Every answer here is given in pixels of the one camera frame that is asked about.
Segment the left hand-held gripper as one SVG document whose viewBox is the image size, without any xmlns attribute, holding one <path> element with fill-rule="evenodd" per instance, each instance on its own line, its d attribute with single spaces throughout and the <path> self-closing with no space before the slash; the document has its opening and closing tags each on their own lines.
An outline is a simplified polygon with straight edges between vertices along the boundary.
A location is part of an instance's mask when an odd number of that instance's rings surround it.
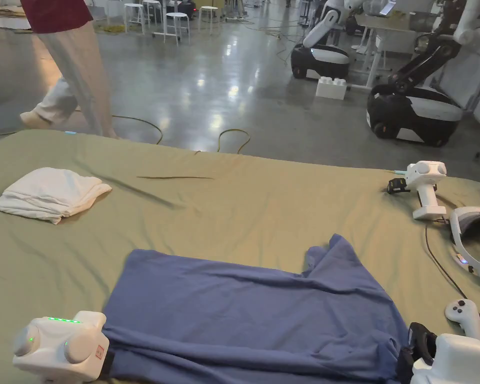
<svg viewBox="0 0 480 384">
<path fill-rule="evenodd" d="M 32 319 L 17 335 L 14 367 L 43 384 L 83 384 L 97 380 L 106 362 L 109 339 L 102 312 L 79 311 L 74 318 Z"/>
</svg>

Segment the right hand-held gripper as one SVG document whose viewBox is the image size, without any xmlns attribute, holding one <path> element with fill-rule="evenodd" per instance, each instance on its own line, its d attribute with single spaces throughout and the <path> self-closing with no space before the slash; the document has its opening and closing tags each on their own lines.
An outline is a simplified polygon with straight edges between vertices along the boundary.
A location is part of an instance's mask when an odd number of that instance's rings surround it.
<svg viewBox="0 0 480 384">
<path fill-rule="evenodd" d="M 480 384 L 480 341 L 448 333 L 437 337 L 424 324 L 412 322 L 408 347 L 399 350 L 396 378 L 411 384 Z"/>
</svg>

